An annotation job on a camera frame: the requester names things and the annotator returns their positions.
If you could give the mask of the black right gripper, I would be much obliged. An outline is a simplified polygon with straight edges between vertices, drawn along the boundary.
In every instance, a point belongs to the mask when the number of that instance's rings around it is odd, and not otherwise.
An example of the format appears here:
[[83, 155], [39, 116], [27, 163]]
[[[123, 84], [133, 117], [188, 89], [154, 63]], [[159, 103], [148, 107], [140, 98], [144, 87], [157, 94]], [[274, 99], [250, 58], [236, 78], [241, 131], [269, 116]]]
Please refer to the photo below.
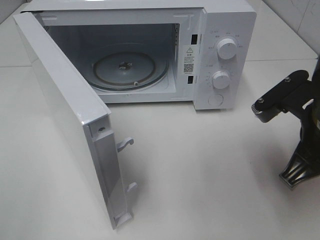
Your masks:
[[320, 175], [320, 129], [316, 115], [319, 100], [320, 71], [317, 69], [311, 80], [306, 70], [292, 72], [255, 102], [275, 106], [283, 113], [290, 112], [301, 122], [301, 144], [310, 156], [294, 152], [279, 174], [291, 190]]

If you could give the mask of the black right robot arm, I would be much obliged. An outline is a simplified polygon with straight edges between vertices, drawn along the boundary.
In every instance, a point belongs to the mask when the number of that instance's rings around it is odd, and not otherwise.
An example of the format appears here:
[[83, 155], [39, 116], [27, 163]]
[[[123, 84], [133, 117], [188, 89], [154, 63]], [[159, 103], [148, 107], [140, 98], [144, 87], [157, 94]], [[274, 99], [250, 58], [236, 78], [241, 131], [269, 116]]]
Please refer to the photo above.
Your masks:
[[312, 76], [296, 70], [251, 106], [263, 123], [279, 113], [292, 113], [300, 120], [300, 141], [280, 178], [290, 188], [320, 175], [320, 65]]

